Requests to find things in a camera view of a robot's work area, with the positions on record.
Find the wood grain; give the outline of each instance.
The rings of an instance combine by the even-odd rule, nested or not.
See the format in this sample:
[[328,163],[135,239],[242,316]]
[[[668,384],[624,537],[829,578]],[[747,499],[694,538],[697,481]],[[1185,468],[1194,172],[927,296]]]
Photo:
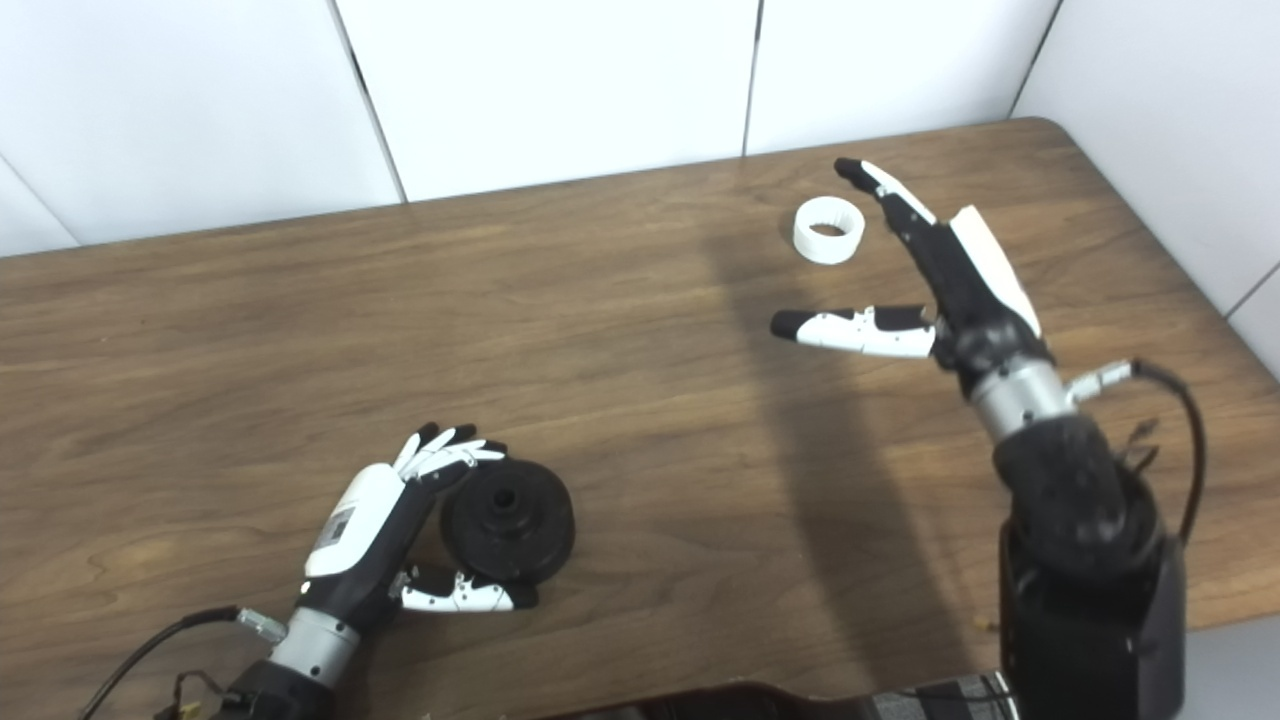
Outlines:
[[[576,552],[535,611],[402,616],[361,655],[348,717],[736,680],[844,697],[995,666],[973,619],[998,614],[1007,498],[954,380],[768,334],[781,307],[927,297],[865,199],[851,263],[787,245],[800,202],[854,195],[838,155],[940,215],[977,204],[1065,373],[1142,355],[1187,377],[1212,451],[1190,623],[1280,611],[1276,383],[1071,141],[1018,120],[4,260],[0,716],[70,716],[184,612],[287,616],[353,473],[426,419],[557,470]],[[1175,405],[1134,388],[1094,410],[1116,441],[1164,420],[1151,479],[1179,512]],[[102,717],[264,652],[189,635]]]

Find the white ring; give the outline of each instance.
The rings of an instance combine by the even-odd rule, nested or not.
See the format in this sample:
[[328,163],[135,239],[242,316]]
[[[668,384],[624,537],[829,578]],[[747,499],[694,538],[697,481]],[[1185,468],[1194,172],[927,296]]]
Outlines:
[[[822,234],[813,225],[832,225],[844,234]],[[836,265],[854,256],[865,228],[867,218],[852,202],[831,196],[814,197],[796,210],[791,241],[810,261]]]

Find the wires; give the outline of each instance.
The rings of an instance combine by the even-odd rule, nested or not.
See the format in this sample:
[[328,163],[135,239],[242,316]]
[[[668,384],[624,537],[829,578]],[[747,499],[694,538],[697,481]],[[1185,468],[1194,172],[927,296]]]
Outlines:
[[186,630],[187,628],[195,628],[196,625],[205,625],[209,623],[234,623],[237,616],[239,615],[239,611],[241,609],[234,605],[228,605],[227,607],[214,607],[210,610],[201,610],[200,612],[192,612],[191,615],[187,615],[182,620],[178,620],[173,625],[169,625],[168,628],[152,635],[151,639],[142,643],[142,646],[138,647],[138,650],[133,651],[133,655],[125,657],[124,662],[122,662],[120,666],[116,667],[110,676],[108,676],[106,682],[102,683],[102,687],[99,688],[96,693],[93,693],[93,697],[90,698],[88,705],[86,705],[84,710],[81,711],[79,720],[88,720],[90,717],[92,717],[93,714],[97,712],[99,706],[102,705],[102,701],[106,700],[106,696],[110,694],[111,691],[115,689],[115,685],[120,683],[120,679],[123,679],[124,675],[129,670],[132,670],[133,666],[137,665],[140,660],[146,657],[146,655],[152,650],[155,650],[160,643],[177,635],[178,633]]
[[1201,415],[1199,406],[1196,405],[1196,398],[1192,397],[1190,389],[1188,389],[1187,383],[1181,378],[1146,360],[1134,359],[1130,366],[1135,378],[1146,378],[1178,396],[1178,400],[1183,404],[1183,410],[1187,411],[1187,423],[1192,429],[1192,488],[1187,496],[1187,507],[1183,510],[1183,525],[1178,530],[1178,537],[1183,541],[1183,546],[1185,546],[1192,539],[1196,515],[1199,512],[1201,496],[1204,493],[1204,468],[1207,464],[1204,418]]
[[160,712],[156,712],[156,720],[179,720],[182,714],[182,683],[187,678],[197,678],[205,684],[211,693],[215,696],[223,694],[223,687],[219,685],[212,678],[209,676],[204,670],[187,670],[186,673],[178,673],[178,676],[173,680],[173,705],[165,707]]

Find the black plastic wheel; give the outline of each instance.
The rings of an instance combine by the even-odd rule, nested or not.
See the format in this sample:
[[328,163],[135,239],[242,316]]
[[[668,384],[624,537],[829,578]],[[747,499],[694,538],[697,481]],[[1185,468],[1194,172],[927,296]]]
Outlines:
[[445,500],[440,533],[462,568],[502,583],[536,584],[573,550],[573,505],[554,473],[507,459]]

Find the label sticker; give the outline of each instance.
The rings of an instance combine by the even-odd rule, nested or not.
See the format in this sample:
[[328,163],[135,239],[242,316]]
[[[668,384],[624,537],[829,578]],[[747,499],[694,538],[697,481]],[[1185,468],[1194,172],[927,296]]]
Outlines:
[[316,546],[311,550],[315,551],[329,547],[330,544],[338,544],[338,542],[342,541],[342,533],[347,532],[347,524],[351,521],[351,515],[355,511],[355,507],[348,507],[330,515],[329,521],[325,523],[324,529],[320,530]]

